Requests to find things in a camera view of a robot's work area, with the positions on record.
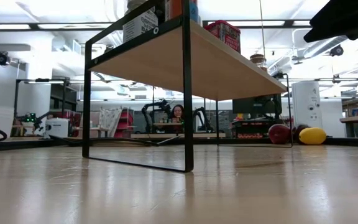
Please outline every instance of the ceiling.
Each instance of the ceiling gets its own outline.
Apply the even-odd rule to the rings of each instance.
[[[328,0],[198,0],[202,20],[264,20],[266,19],[311,19]],[[114,22],[124,16],[126,0],[0,0],[0,23],[57,23],[57,22]],[[270,72],[287,72],[291,78],[358,77],[358,40],[345,40],[340,44],[344,55],[324,56],[325,52],[313,58],[300,61],[310,47],[325,46],[326,40],[307,44],[303,36],[307,29],[241,29],[241,52],[249,58],[254,53],[264,53]],[[60,36],[66,40],[76,40],[83,44],[98,31],[59,31],[59,32],[0,32],[0,44],[28,44],[32,49],[41,49],[45,41]],[[105,45],[117,45],[122,41],[122,32],[115,32],[99,42],[101,54]],[[14,54],[22,61],[29,57],[28,52]],[[75,57],[66,52],[53,52],[55,77],[83,79],[84,59],[81,53]],[[340,85],[341,90],[349,91],[353,86]],[[95,86],[95,90],[108,90],[109,86]]]

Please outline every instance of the yellow football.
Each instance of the yellow football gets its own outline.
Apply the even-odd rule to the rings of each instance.
[[[326,137],[326,132],[321,128],[305,128],[299,133],[299,140],[307,145],[320,145]]]

